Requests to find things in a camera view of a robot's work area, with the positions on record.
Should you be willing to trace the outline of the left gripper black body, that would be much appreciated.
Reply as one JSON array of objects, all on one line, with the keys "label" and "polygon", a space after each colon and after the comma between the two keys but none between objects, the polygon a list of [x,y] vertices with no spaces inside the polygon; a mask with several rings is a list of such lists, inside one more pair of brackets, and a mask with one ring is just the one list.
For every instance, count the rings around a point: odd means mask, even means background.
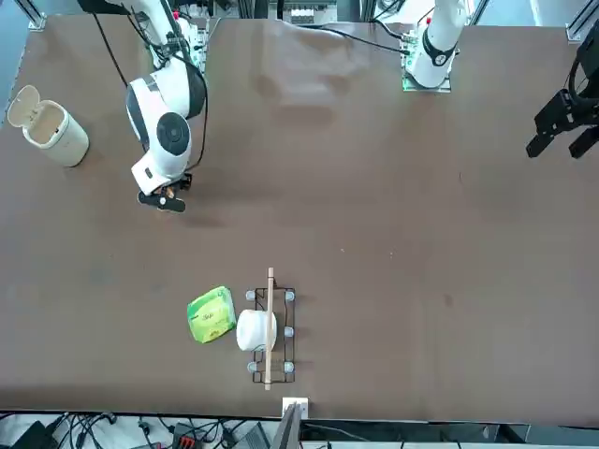
[{"label": "left gripper black body", "polygon": [[586,77],[586,87],[578,93],[585,99],[597,98],[596,84],[598,83],[598,33],[589,32],[577,49],[577,64],[582,68]]}]

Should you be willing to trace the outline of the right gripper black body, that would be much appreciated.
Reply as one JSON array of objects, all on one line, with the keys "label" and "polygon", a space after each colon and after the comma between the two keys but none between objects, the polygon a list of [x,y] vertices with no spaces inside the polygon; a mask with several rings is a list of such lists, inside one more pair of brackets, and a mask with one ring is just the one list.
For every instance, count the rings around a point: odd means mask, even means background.
[{"label": "right gripper black body", "polygon": [[158,210],[166,210],[177,213],[185,212],[186,206],[183,200],[177,197],[169,197],[158,194],[145,195],[138,192],[138,202],[142,205],[150,206]]}]

